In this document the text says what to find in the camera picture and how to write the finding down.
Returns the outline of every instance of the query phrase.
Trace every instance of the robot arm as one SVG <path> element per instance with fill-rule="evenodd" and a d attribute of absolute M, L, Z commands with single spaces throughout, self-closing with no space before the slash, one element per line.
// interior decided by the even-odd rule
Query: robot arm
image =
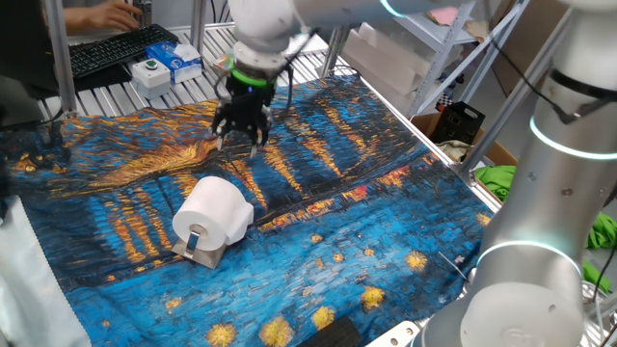
<path fill-rule="evenodd" d="M 289 39 L 307 28 L 420 13 L 463 0 L 229 0 L 238 43 L 233 47 L 234 67 L 226 82 L 231 99 L 221 99 L 210 127 L 221 148 L 232 130 L 246 132 L 253 142 L 251 156 L 268 143 L 270 102 L 276 80 L 286 67 L 282 52 Z"/>
<path fill-rule="evenodd" d="M 303 26 L 337 25 L 421 13 L 462 0 L 230 0 L 239 39 L 257 51 L 279 53 Z"/>
<path fill-rule="evenodd" d="M 582 249 L 617 176 L 617 1 L 562 1 L 573 7 L 573 15 L 542 90 L 553 104 L 538 102 L 533 135 L 508 201 L 485 230 L 469 293 L 438 312 L 413 347 L 574 347 L 580 342 Z M 281 52 L 302 28 L 448 5 L 461 1 L 229 0 L 240 41 L 234 47 L 237 78 L 230 78 L 228 87 L 238 95 L 259 84 L 271 97 L 272 73 L 285 63 Z M 236 97 L 222 102 L 228 111 L 213 122 L 220 139 L 229 130 L 257 126 L 265 137 L 254 144 L 265 143 L 269 109 L 259 94 L 252 95 L 252 104 Z M 602 106 L 586 115 L 578 111 L 596 104 Z M 233 111 L 249 106 L 256 114 Z M 249 116 L 240 119 L 240 114 Z M 222 119 L 236 127 L 219 131 Z"/>

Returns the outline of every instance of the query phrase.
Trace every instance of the green cloth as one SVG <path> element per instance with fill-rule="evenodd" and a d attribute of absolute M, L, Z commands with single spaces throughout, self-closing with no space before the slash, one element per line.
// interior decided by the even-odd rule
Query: green cloth
<path fill-rule="evenodd" d="M 596 269 L 593 265 L 591 265 L 587 261 L 583 260 L 582 261 L 582 278 L 588 282 L 597 283 L 599 277 L 600 277 L 600 271 L 598 271 L 598 269 Z M 611 285 L 610 280 L 603 276 L 602 280 L 600 281 L 600 285 L 599 285 L 600 289 L 604 293 L 608 293 L 608 290 L 610 289 L 610 285 Z"/>
<path fill-rule="evenodd" d="M 475 177 L 495 194 L 501 201 L 505 201 L 510 193 L 510 184 L 517 167 L 503 165 L 486 167 L 475 171 Z"/>
<path fill-rule="evenodd" d="M 598 219 L 591 228 L 587 239 L 587 249 L 596 250 L 598 248 L 612 248 L 617 242 L 617 223 L 600 212 Z"/>
<path fill-rule="evenodd" d="M 510 193 L 510 185 L 512 184 L 516 169 L 515 166 L 506 165 L 486 167 L 476 170 L 475 177 L 484 183 L 484 185 L 501 201 L 505 201 Z M 589 233 L 589 238 L 587 239 L 585 247 L 592 250 L 598 248 L 612 248 L 615 242 L 617 242 L 617 223 L 601 212 Z M 584 280 L 592 283 L 598 282 L 600 272 L 593 265 L 583 261 L 582 270 Z M 610 289 L 610 285 L 609 279 L 602 278 L 600 289 L 607 292 L 608 289 Z"/>

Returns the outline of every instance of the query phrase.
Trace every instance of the cable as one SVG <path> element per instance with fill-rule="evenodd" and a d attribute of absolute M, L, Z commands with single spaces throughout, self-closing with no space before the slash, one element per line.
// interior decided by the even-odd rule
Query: cable
<path fill-rule="evenodd" d="M 229 7 L 228 1 L 226 1 L 225 4 L 223 4 L 223 7 L 221 8 L 221 15 L 219 15 L 219 23 L 223 22 L 223 14 L 225 14 L 225 6 Z"/>
<path fill-rule="evenodd" d="M 214 0 L 210 0 L 210 7 L 212 8 L 212 21 L 216 23 L 216 8 L 214 7 Z"/>
<path fill-rule="evenodd" d="M 287 71 L 287 69 L 291 66 L 291 63 L 293 63 L 293 61 L 295 61 L 296 59 L 298 59 L 298 56 L 300 55 L 300 53 L 302 53 L 302 51 L 305 49 L 305 47 L 307 47 L 307 44 L 309 44 L 310 40 L 312 39 L 312 37 L 314 37 L 315 35 L 317 35 L 317 33 L 319 33 L 319 28 L 315 28 L 310 30 L 310 33 L 308 33 L 308 38 L 304 41 L 304 43 L 302 43 L 302 46 L 300 46 L 300 48 L 298 48 L 293 55 L 291 55 L 291 57 L 286 58 L 287 63 L 285 63 L 284 66 L 282 66 L 279 71 L 274 75 L 274 78 L 271 78 L 268 82 L 272 82 L 273 79 L 277 79 L 279 78 L 279 75 L 282 74 L 283 71 Z"/>
<path fill-rule="evenodd" d="M 16 124 L 16 125 L 3 126 L 3 127 L 0 127 L 0 133 L 7 132 L 7 131 L 18 131 L 18 130 L 36 129 L 38 127 L 47 125 L 50 122 L 58 120 L 58 118 L 60 118 L 64 113 L 65 112 L 64 112 L 64 110 L 61 107 L 60 110 L 58 110 L 58 113 L 56 113 L 56 115 L 54 117 L 52 117 L 51 119 L 49 119 L 49 120 L 44 120 L 44 121 L 41 121 L 41 122 L 38 122 L 38 123 Z"/>
<path fill-rule="evenodd" d="M 37 126 L 46 125 L 46 124 L 49 124 L 52 121 L 58 120 L 58 118 L 60 118 L 64 112 L 65 111 L 62 109 L 62 107 L 60 107 L 60 110 L 58 110 L 58 113 L 54 117 L 52 117 L 51 120 L 42 121 L 39 124 L 37 124 Z"/>
<path fill-rule="evenodd" d="M 359 76 L 362 76 L 362 74 L 355 67 L 350 67 L 350 66 L 346 66 L 346 65 L 335 65 L 333 67 L 334 68 L 332 69 L 332 71 L 335 71 L 335 68 L 337 68 L 337 67 L 338 68 L 349 68 L 350 70 L 353 70 L 354 72 L 356 72 L 356 74 L 358 74 Z"/>
<path fill-rule="evenodd" d="M 608 264 L 610 264 L 610 261 L 613 259 L 613 256 L 615 255 L 616 250 L 617 250 L 617 242 L 615 242 L 615 244 L 613 245 L 613 249 L 610 251 L 610 255 L 608 256 L 608 259 L 606 260 L 604 267 L 600 271 L 600 276 L 598 277 L 598 280 L 596 281 L 596 289 L 594 289 L 594 296 L 591 298 L 592 303 L 596 302 L 596 297 L 598 296 L 598 290 L 600 289 L 600 281 L 602 280 L 602 277 L 604 276 L 604 272 L 606 272 L 606 269 L 608 268 Z"/>
<path fill-rule="evenodd" d="M 491 22 L 491 11 L 490 11 L 491 5 L 489 4 L 489 0 L 484 0 L 484 8 L 485 8 L 485 11 L 486 11 L 486 13 L 485 13 L 485 15 L 486 15 L 486 22 L 490 23 Z M 535 94 L 537 94 L 538 96 L 540 96 L 541 98 L 543 98 L 550 105 L 552 110 L 559 116 L 559 118 L 561 118 L 562 120 L 566 120 L 566 119 L 571 119 L 573 117 L 571 115 L 568 115 L 565 111 L 563 111 L 563 109 L 561 107 L 559 107 L 559 105 L 557 105 L 556 103 L 552 102 L 552 100 L 550 100 L 548 97 L 546 97 L 540 91 L 538 91 L 538 89 L 536 89 L 536 87 L 531 82 L 529 82 L 527 77 L 524 75 L 524 72 L 522 72 L 519 69 L 519 67 L 517 67 L 517 65 L 512 61 L 512 59 L 510 59 L 510 57 L 503 50 L 501 50 L 501 47 L 499 47 L 499 45 L 495 41 L 495 36 L 493 35 L 493 33 L 489 33 L 487 39 L 493 45 L 493 47 L 497 50 L 497 52 L 499 52 L 499 54 L 503 57 L 503 59 L 505 59 L 505 61 L 508 63 L 508 65 L 510 67 L 512 67 L 517 72 L 517 74 L 523 79 L 523 81 L 531 89 L 531 91 L 534 92 Z M 578 115 L 580 117 L 584 117 L 587 114 L 585 114 L 585 115 L 578 114 Z"/>
<path fill-rule="evenodd" d="M 608 340 L 613 336 L 613 334 L 615 333 L 615 330 L 617 330 L 617 324 L 615 324 L 611 329 L 610 332 L 608 333 L 608 336 L 604 339 L 604 341 L 602 341 L 602 343 L 600 344 L 600 346 L 598 347 L 604 347 L 606 345 L 606 343 L 608 343 Z"/>

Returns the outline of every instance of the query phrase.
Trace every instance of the keyboard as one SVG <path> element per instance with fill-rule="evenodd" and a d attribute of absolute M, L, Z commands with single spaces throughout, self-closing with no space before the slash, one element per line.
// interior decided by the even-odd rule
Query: keyboard
<path fill-rule="evenodd" d="M 146 53 L 146 47 L 163 41 L 178 42 L 178 38 L 160 25 L 152 24 L 106 40 L 70 46 L 68 52 L 73 77 L 83 77 L 139 57 Z"/>

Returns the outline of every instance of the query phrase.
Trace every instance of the person's hand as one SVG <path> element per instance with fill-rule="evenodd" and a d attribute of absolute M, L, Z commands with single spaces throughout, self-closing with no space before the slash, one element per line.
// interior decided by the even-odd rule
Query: person's hand
<path fill-rule="evenodd" d="M 122 2 L 107 2 L 84 10 L 85 26 L 97 29 L 115 28 L 123 31 L 139 29 L 139 22 L 131 13 L 142 12 Z"/>

